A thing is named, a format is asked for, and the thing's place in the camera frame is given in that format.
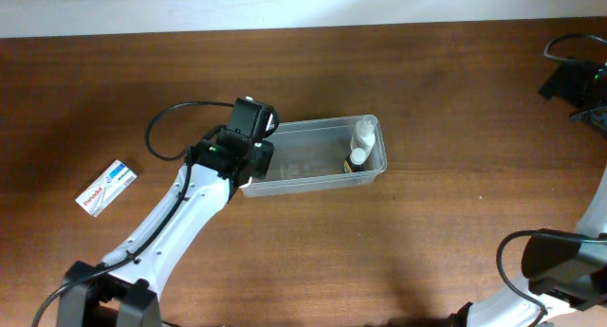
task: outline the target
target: black cable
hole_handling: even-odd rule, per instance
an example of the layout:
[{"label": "black cable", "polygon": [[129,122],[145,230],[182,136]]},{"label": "black cable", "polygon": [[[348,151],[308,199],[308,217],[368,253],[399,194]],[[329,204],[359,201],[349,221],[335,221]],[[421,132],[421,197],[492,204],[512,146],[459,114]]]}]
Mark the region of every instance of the black cable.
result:
[{"label": "black cable", "polygon": [[234,104],[231,103],[224,103],[224,102],[217,102],[217,101],[189,101],[189,102],[184,102],[184,103],[179,103],[176,105],[172,105],[166,109],[164,109],[163,111],[161,111],[158,115],[156,115],[155,118],[152,118],[152,120],[150,121],[150,124],[148,124],[148,128],[145,130],[145,146],[148,148],[148,151],[150,151],[150,153],[152,153],[155,157],[161,159],[161,160],[165,160],[165,161],[174,161],[179,159],[180,157],[182,157],[186,151],[183,150],[183,152],[175,155],[175,156],[164,156],[164,155],[160,155],[158,154],[154,148],[152,148],[152,145],[150,144],[150,133],[152,132],[152,128],[154,127],[154,125],[167,113],[169,113],[170,111],[173,111],[174,109],[177,108],[181,108],[184,106],[191,106],[191,105],[217,105],[217,106],[225,106],[225,107],[230,107],[232,108],[234,106]]},{"label": "black cable", "polygon": [[571,59],[571,58],[558,57],[558,56],[555,56],[555,55],[553,55],[553,54],[550,53],[550,50],[552,49],[552,47],[556,43],[560,43],[562,41],[565,41],[565,40],[568,40],[568,39],[571,39],[571,38],[592,39],[592,40],[595,40],[597,42],[600,42],[600,43],[603,43],[603,44],[607,45],[607,40],[605,40],[605,39],[603,39],[601,37],[598,37],[596,35],[582,34],[582,33],[571,33],[571,34],[566,34],[566,35],[563,35],[562,37],[555,38],[555,39],[551,40],[548,43],[548,45],[546,45],[546,48],[543,50],[543,56],[545,58],[549,59],[549,60],[552,60],[552,61],[555,61],[555,62],[560,62],[560,63],[566,63],[566,64],[586,64],[586,63],[589,63],[589,62],[580,61],[580,60]]},{"label": "black cable", "polygon": [[36,315],[34,316],[33,321],[31,322],[31,326],[32,327],[37,327],[40,324],[40,320],[42,318],[42,315],[45,313],[46,308],[48,308],[48,306],[50,305],[50,303],[52,303],[55,299],[57,299],[58,297],[60,297],[64,292],[66,292],[67,290],[75,287],[76,285],[85,283],[85,282],[89,282],[92,280],[95,280],[97,277],[105,275],[107,273],[110,273],[122,266],[125,266],[127,264],[129,264],[132,261],[136,261],[137,260],[137,256],[140,255],[153,241],[154,239],[158,236],[158,234],[160,234],[160,232],[162,231],[162,229],[164,229],[164,227],[169,223],[169,221],[171,220],[171,218],[173,217],[173,215],[177,212],[177,209],[179,208],[179,206],[181,205],[181,203],[183,202],[183,199],[185,198],[186,192],[188,190],[188,187],[190,186],[190,177],[192,175],[192,165],[193,162],[191,160],[191,153],[189,152],[189,149],[186,149],[186,151],[188,151],[186,153],[186,178],[184,181],[184,186],[183,189],[179,192],[179,194],[177,195],[177,200],[175,201],[175,203],[173,204],[173,206],[171,207],[171,210],[169,211],[169,213],[166,215],[166,217],[164,217],[164,219],[162,220],[162,222],[160,223],[160,225],[158,225],[158,227],[156,228],[156,230],[154,230],[154,233],[152,233],[152,235],[150,235],[150,237],[137,249],[135,250],[135,252],[130,253],[127,251],[127,255],[124,258],[124,260],[106,266],[102,269],[100,269],[99,271],[90,274],[88,276],[82,277],[80,279],[77,279],[75,281],[71,281],[68,283],[65,283],[64,285],[62,285],[61,287],[59,287],[57,290],[55,290],[54,292],[52,292],[47,298],[46,300],[40,305],[40,308],[38,308],[38,311],[36,312]]},{"label": "black cable", "polygon": [[503,239],[503,241],[500,243],[500,245],[497,248],[497,255],[495,257],[496,258],[495,261],[497,263],[497,271],[500,273],[500,277],[502,277],[502,280],[504,281],[506,286],[508,288],[510,288],[510,290],[512,290],[512,292],[514,292],[514,294],[516,294],[519,297],[521,297],[525,300],[528,300],[529,302],[534,303],[540,307],[540,313],[538,314],[538,317],[533,322],[531,322],[529,327],[537,326],[542,321],[543,317],[545,317],[548,314],[548,309],[541,301],[539,301],[535,298],[532,298],[531,296],[522,292],[521,290],[519,290],[519,288],[517,288],[510,281],[510,279],[506,275],[506,272],[504,271],[504,265],[502,263],[502,256],[504,255],[504,249],[506,248],[506,245],[508,243],[510,243],[512,240],[520,238],[520,237],[536,237],[536,236],[543,236],[543,237],[553,238],[553,239],[562,240],[562,241],[566,241],[566,242],[574,242],[574,243],[607,244],[607,239],[589,238],[589,237],[585,237],[585,236],[577,237],[577,236],[572,236],[571,234],[567,234],[567,233],[558,233],[557,231],[548,232],[548,231],[542,231],[542,230],[517,231],[517,232],[510,233]]}]

